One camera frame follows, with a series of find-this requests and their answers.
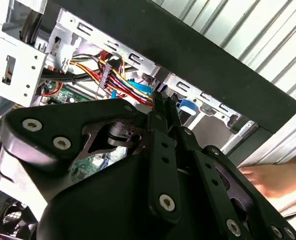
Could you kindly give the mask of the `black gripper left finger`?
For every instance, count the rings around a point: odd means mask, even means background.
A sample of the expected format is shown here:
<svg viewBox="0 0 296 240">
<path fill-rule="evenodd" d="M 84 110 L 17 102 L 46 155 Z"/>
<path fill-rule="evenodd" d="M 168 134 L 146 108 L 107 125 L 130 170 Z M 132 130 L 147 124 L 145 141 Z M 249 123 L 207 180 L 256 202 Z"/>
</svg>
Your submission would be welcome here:
<svg viewBox="0 0 296 240">
<path fill-rule="evenodd" d="M 175 156 L 165 112 L 153 94 L 142 112 L 123 99 L 20 108 L 0 132 L 0 188 L 44 214 L 62 191 L 133 156 Z"/>
</svg>

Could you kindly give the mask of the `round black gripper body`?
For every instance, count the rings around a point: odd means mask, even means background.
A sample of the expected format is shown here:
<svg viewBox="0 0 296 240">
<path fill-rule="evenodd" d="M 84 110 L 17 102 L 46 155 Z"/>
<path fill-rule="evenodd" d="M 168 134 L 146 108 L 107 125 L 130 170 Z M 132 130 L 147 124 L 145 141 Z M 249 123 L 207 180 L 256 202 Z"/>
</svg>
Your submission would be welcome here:
<svg viewBox="0 0 296 240">
<path fill-rule="evenodd" d="M 133 156 L 59 193 L 39 240 L 206 240 L 191 216 L 190 174 L 174 156 Z"/>
</svg>

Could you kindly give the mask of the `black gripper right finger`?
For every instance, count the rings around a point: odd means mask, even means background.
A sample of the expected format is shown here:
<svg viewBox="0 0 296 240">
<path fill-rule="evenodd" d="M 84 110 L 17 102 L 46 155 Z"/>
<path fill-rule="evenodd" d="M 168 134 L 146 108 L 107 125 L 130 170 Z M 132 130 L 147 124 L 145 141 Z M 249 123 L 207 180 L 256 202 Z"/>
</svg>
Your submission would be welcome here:
<svg viewBox="0 0 296 240">
<path fill-rule="evenodd" d="M 177 166 L 192 180 L 191 216 L 207 240 L 296 240 L 295 229 L 217 147 L 198 145 L 170 97 L 165 112 L 177 142 Z"/>
</svg>

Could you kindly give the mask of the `person's bare hand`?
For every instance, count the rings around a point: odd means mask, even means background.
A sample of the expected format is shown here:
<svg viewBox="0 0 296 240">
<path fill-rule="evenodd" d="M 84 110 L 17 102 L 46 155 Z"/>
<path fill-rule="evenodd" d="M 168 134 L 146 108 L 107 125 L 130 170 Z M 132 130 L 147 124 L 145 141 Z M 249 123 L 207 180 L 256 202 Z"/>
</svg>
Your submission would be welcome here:
<svg viewBox="0 0 296 240">
<path fill-rule="evenodd" d="M 296 156 L 283 164 L 245 166 L 239 170 L 266 198 L 280 198 L 296 191 Z"/>
</svg>

